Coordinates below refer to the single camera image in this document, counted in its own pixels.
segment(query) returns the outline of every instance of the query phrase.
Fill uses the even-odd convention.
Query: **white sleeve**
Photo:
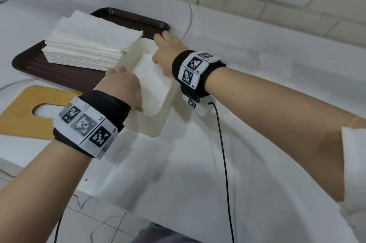
[[[344,202],[341,214],[355,236],[366,243],[366,129],[342,127]]]

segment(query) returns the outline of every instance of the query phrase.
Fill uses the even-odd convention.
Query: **brown tray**
[[[130,29],[143,30],[142,37],[147,39],[170,30],[170,26],[162,21],[114,8],[98,9],[91,15]],[[45,41],[41,41],[16,55],[11,62],[13,68],[81,93],[92,90],[103,79],[105,72],[101,70],[49,63],[42,52],[45,46]]]

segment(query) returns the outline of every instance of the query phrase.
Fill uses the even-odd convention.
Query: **person's right arm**
[[[175,57],[188,48],[164,32],[155,35],[153,61],[172,76]],[[205,90],[251,128],[298,162],[335,200],[344,199],[341,127],[366,120],[306,94],[229,68],[213,71]]]

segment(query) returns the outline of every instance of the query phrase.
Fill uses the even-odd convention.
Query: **black wristband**
[[[208,68],[200,75],[199,77],[199,83],[197,88],[194,90],[193,88],[189,87],[187,84],[185,84],[183,81],[178,79],[179,70],[181,69],[181,65],[184,62],[184,60],[195,51],[193,50],[186,50],[180,53],[173,61],[172,63],[172,74],[173,77],[181,84],[181,91],[184,95],[188,96],[195,102],[199,103],[199,99],[201,97],[206,97],[210,95],[205,90],[205,83],[208,78],[208,76],[217,68],[226,66],[223,62],[217,61],[215,63],[212,63],[208,66]]]
[[[131,107],[126,102],[98,90],[86,92],[79,98],[103,114],[114,126],[116,126],[118,132],[123,129],[123,122],[126,120],[128,113],[131,110]],[[55,140],[93,157],[88,152],[81,149],[77,144],[62,135],[56,128],[53,129],[53,135],[55,136]]]

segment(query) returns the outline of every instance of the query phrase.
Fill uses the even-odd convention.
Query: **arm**
[[[172,76],[172,62],[188,48],[164,32],[155,35],[153,61]],[[336,201],[344,198],[341,127],[366,128],[366,120],[279,84],[229,68],[218,68],[205,90],[251,128],[298,162]]]
[[[141,86],[125,68],[108,70],[95,88],[141,106]],[[46,242],[65,210],[91,157],[53,140],[0,191],[2,242]]]

